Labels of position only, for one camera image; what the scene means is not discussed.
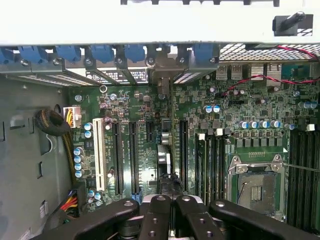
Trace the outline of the RAM slot with white latches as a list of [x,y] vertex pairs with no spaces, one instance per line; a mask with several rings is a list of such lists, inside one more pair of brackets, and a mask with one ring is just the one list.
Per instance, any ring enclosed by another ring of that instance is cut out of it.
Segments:
[[223,136],[215,137],[215,199],[221,199],[221,138]]
[[197,183],[198,195],[207,204],[207,140],[205,133],[197,134]]
[[298,171],[298,195],[297,195],[297,224],[298,227],[310,231],[313,222],[313,185],[315,166],[314,160],[314,134],[312,132],[298,133],[298,165],[302,167]]

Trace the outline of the long black expansion slot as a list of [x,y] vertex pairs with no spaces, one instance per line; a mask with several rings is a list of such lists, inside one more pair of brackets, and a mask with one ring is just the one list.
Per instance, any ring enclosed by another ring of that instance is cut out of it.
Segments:
[[188,191],[188,155],[189,155],[188,121],[179,121],[180,179],[182,190]]
[[121,126],[118,122],[112,123],[112,144],[113,144],[115,194],[122,195],[123,188],[124,188],[124,177],[123,177],[124,169],[123,169]]
[[131,196],[135,197],[140,192],[139,186],[139,154],[138,154],[138,129],[135,121],[129,124],[129,158],[131,170]]

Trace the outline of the CPU socket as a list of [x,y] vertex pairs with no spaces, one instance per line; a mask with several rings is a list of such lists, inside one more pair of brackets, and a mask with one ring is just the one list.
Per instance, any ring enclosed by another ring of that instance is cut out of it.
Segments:
[[280,153],[229,154],[225,199],[237,204],[242,184],[247,182],[237,205],[284,221],[286,169],[282,163]]

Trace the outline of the white expansion slot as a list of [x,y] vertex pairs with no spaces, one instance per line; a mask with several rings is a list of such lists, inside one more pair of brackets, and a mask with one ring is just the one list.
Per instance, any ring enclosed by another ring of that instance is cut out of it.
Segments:
[[107,167],[104,120],[102,118],[94,118],[92,124],[96,189],[105,191],[107,186]]

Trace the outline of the short black expansion slot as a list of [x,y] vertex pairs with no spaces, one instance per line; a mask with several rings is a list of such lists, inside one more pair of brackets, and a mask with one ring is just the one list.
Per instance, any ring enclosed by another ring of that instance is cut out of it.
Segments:
[[146,121],[146,140],[148,143],[154,142],[154,123],[153,121]]

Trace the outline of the green motherboard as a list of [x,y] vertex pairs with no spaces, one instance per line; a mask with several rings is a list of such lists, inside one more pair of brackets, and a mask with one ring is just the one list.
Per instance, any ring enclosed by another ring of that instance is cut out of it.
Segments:
[[[155,112],[162,108],[157,85],[138,81],[116,84],[99,79],[99,86],[74,87],[69,91],[71,107],[80,107],[81,127],[73,130],[75,177],[84,186],[78,206],[93,212],[123,198],[132,198],[129,122],[136,122],[138,133],[139,192],[142,201],[159,191],[157,145],[160,142]],[[176,115],[188,121],[188,193],[200,198],[197,163],[197,136],[225,137],[225,177],[227,158],[233,154],[280,153],[284,163],[290,159],[290,131],[320,132],[320,80],[277,80],[280,86],[266,86],[254,80],[216,80],[207,75],[192,83],[174,84],[178,110]],[[106,189],[96,189],[93,119],[104,121]],[[153,121],[153,142],[147,142],[146,121]],[[123,193],[115,193],[112,123],[121,128],[123,155]],[[207,143],[208,178],[208,143]],[[289,167],[285,167],[285,220],[288,223]],[[298,213],[298,178],[295,184],[295,227]],[[317,190],[320,230],[320,174]]]

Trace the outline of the white power connector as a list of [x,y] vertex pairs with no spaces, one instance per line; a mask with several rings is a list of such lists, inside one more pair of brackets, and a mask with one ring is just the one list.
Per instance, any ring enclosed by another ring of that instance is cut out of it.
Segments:
[[72,129],[80,128],[82,119],[81,108],[79,106],[64,107],[63,118]]

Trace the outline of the perforated metal slot cover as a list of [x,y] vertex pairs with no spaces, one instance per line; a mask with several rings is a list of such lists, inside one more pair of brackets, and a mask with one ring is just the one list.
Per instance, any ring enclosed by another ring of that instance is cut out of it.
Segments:
[[187,72],[187,73],[183,73],[180,76],[177,76],[173,83],[175,85],[182,85],[185,83],[188,83],[189,81],[197,78],[201,73],[200,72]]

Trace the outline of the open grey PC case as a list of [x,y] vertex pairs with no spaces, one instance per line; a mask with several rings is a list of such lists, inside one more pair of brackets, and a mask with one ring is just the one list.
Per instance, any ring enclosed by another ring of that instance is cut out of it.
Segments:
[[[313,14],[312,36],[274,36],[274,17],[298,11]],[[198,43],[219,44],[219,62],[197,64]],[[125,57],[130,44],[143,45],[143,61]],[[0,240],[31,240],[94,212],[78,206],[85,188],[63,116],[70,89],[99,79],[153,84],[146,59],[159,44],[186,58],[184,73],[200,73],[188,83],[216,77],[220,65],[229,79],[231,66],[242,65],[241,80],[252,80],[251,64],[264,64],[263,82],[280,81],[267,76],[270,63],[309,64],[306,79],[320,80],[320,0],[0,0],[0,47],[14,53],[0,64]],[[79,46],[81,60],[59,57],[62,45]],[[112,46],[113,61],[94,59],[91,45]],[[20,46],[45,48],[48,62],[23,59]],[[177,197],[168,240],[195,240],[176,226]]]

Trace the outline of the silver rear port connector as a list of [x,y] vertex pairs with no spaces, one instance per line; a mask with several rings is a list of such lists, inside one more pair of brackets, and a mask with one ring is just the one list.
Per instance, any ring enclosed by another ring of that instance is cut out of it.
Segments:
[[251,76],[253,81],[263,81],[264,80],[264,64],[263,63],[253,63],[251,64]]
[[228,79],[228,65],[220,65],[216,70],[216,80],[226,81]]
[[231,79],[241,80],[243,78],[243,66],[240,64],[231,66]]
[[[266,76],[271,77],[275,80],[281,80],[282,75],[282,65],[278,63],[268,63],[267,64],[267,70],[266,70]],[[280,86],[281,83],[278,81],[273,81],[270,79],[266,80],[266,86]]]

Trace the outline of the blue rear port connector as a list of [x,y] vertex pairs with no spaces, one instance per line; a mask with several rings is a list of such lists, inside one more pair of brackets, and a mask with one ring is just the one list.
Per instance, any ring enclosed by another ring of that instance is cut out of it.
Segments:
[[283,63],[281,67],[282,80],[304,80],[310,77],[308,63]]

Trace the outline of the case locking pin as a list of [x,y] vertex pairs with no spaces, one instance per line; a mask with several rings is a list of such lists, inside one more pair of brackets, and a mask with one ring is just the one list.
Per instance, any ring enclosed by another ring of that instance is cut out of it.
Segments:
[[298,11],[292,15],[276,15],[272,21],[275,37],[307,37],[313,35],[313,14]]

